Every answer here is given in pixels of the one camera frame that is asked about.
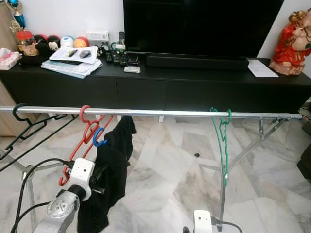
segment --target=television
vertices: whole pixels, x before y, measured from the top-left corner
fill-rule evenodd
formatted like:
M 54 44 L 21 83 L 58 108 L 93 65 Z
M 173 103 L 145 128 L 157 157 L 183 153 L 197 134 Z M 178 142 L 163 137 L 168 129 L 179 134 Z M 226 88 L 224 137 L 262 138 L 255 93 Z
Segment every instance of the television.
M 257 57 L 283 0 L 123 0 L 126 50 Z

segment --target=red hanger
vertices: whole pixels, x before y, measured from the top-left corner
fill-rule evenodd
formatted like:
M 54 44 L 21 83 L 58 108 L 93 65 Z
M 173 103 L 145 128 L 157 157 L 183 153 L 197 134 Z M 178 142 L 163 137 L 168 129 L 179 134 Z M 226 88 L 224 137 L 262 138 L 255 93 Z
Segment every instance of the red hanger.
M 87 144 L 89 143 L 89 141 L 93 138 L 95 132 L 97 131 L 97 129 L 99 128 L 99 123 L 100 121 L 105 117 L 105 115 L 102 115 L 98 120 L 94 120 L 92 122 L 90 122 L 89 120 L 85 120 L 83 118 L 83 113 L 84 113 L 84 110 L 86 108 L 90 108 L 89 105 L 83 105 L 82 108 L 80 109 L 80 113 L 79 113 L 79 117 L 80 117 L 80 120 L 83 122 L 83 123 L 87 123 L 87 127 L 86 129 L 84 130 L 84 133 L 83 133 L 83 137 L 81 139 L 81 141 L 78 143 L 78 145 L 76 146 L 76 148 L 74 149 L 74 151 L 72 152 L 71 156 L 69 157 L 69 160 L 72 160 L 76 154 L 76 152 L 78 151 L 78 149 L 81 147 L 81 145 L 84 143 L 84 144 Z M 111 122 L 113 116 L 111 116 L 109 118 L 109 120 L 107 121 L 107 123 L 105 124 L 104 128 L 106 128 L 108 126 L 108 124 Z M 99 138 L 101 136 L 101 134 L 103 133 L 103 131 L 101 131 L 99 134 L 98 134 L 98 137 Z M 85 158 L 87 153 L 91 150 L 92 146 L 94 144 L 91 143 L 91 145 L 88 147 L 88 149 L 85 151 L 85 153 L 83 154 L 82 158 Z M 60 177 L 59 178 L 59 186 L 64 186 L 69 178 L 70 178 L 70 175 L 67 173 L 67 169 L 68 167 L 66 166 L 63 170 L 63 174 L 65 176 L 65 180 L 64 180 L 64 177 Z

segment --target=blue hanger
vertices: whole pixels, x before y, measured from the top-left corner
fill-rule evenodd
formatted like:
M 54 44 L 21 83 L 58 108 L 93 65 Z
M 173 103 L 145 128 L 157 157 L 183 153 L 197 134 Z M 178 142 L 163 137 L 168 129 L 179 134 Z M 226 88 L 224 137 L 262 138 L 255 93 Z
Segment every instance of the blue hanger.
M 108 140 L 106 139 L 105 141 L 102 140 L 100 142 L 97 141 L 97 136 L 98 134 L 101 132 L 101 131 L 104 131 L 105 129 L 104 128 L 99 128 L 97 129 L 97 131 L 95 132 L 94 136 L 93 136 L 93 144 L 96 146 L 96 147 L 99 147 L 101 145 L 104 145 L 108 142 Z

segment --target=metal rail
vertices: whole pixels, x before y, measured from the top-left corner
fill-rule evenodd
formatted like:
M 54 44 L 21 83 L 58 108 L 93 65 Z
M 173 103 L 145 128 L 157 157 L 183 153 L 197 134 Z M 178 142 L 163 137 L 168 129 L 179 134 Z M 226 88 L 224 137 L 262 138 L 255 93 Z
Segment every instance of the metal rail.
M 0 111 L 12 112 L 13 106 L 2 106 Z M 50 113 L 50 114 L 79 114 L 80 108 L 70 107 L 20 107 L 18 112 L 21 113 Z M 227 112 L 197 112 L 197 111 L 164 111 L 164 110 L 135 110 L 135 109 L 108 109 L 108 108 L 87 108 L 85 114 L 93 115 L 131 115 L 131 116 L 165 116 L 165 117 L 222 117 L 229 116 Z M 232 118 L 246 119 L 297 119 L 303 117 L 300 114 L 287 113 L 232 113 Z

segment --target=white wall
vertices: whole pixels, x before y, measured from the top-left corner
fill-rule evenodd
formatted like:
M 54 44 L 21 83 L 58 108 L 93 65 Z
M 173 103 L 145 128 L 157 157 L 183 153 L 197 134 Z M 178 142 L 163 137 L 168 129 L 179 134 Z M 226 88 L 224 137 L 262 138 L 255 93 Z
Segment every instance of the white wall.
M 123 0 L 20 0 L 27 28 L 33 34 L 85 36 L 89 29 L 108 30 L 112 41 L 124 31 Z M 271 58 L 277 38 L 288 23 L 288 16 L 311 7 L 311 0 L 285 0 L 258 57 Z M 311 58 L 305 73 L 311 77 Z

